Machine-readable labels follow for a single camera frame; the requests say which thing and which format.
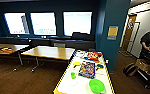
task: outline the bowl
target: bowl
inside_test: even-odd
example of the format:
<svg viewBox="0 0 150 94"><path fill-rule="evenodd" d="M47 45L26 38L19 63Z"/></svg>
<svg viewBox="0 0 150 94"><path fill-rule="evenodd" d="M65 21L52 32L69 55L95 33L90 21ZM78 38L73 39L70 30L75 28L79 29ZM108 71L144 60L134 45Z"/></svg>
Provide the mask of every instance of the bowl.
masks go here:
<svg viewBox="0 0 150 94"><path fill-rule="evenodd" d="M105 89L104 84L98 79L91 79L89 86L94 93L101 93Z"/></svg>

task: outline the green container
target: green container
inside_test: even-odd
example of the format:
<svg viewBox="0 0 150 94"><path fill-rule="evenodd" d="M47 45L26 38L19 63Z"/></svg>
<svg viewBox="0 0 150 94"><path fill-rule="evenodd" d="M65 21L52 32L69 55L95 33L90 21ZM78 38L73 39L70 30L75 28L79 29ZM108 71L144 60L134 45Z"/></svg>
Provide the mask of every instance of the green container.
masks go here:
<svg viewBox="0 0 150 94"><path fill-rule="evenodd" d="M105 89L104 84L98 79L91 79L89 86L94 93L101 93Z"/></svg>
<svg viewBox="0 0 150 94"><path fill-rule="evenodd" d="M72 79L75 79L75 77L76 77L76 76L75 76L75 73L74 73L74 72L71 72L71 78L72 78Z"/></svg>

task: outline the green cup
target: green cup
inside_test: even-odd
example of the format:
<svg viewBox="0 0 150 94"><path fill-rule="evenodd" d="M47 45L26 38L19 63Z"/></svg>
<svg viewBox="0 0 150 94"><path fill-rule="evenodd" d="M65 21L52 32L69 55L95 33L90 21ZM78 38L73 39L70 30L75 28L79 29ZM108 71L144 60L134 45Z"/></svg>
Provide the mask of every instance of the green cup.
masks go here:
<svg viewBox="0 0 150 94"><path fill-rule="evenodd" d="M75 79L75 77L76 77L76 76L75 76L75 73L74 73L74 72L71 72L71 78L72 78L72 79Z"/></svg>

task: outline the paper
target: paper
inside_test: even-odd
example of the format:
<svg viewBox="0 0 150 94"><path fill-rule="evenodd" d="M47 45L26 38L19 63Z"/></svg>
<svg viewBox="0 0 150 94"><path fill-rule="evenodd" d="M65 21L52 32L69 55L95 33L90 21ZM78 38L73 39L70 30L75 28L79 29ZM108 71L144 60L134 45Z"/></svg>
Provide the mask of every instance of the paper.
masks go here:
<svg viewBox="0 0 150 94"><path fill-rule="evenodd" d="M118 26L109 26L107 39L116 40L117 33L118 33Z"/></svg>
<svg viewBox="0 0 150 94"><path fill-rule="evenodd" d="M110 26L108 31L108 36L117 36L118 27L117 26Z"/></svg>

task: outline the window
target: window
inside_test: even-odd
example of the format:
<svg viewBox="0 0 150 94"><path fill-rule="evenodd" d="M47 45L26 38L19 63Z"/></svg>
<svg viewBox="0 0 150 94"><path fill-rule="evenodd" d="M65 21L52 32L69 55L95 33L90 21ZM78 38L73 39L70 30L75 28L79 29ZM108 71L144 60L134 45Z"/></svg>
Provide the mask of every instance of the window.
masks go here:
<svg viewBox="0 0 150 94"><path fill-rule="evenodd" d="M29 34L25 13L5 13L10 34Z"/></svg>
<svg viewBox="0 0 150 94"><path fill-rule="evenodd" d="M64 12L64 34L72 36L73 32L90 34L92 12Z"/></svg>
<svg viewBox="0 0 150 94"><path fill-rule="evenodd" d="M35 35L56 35L54 13L31 13Z"/></svg>

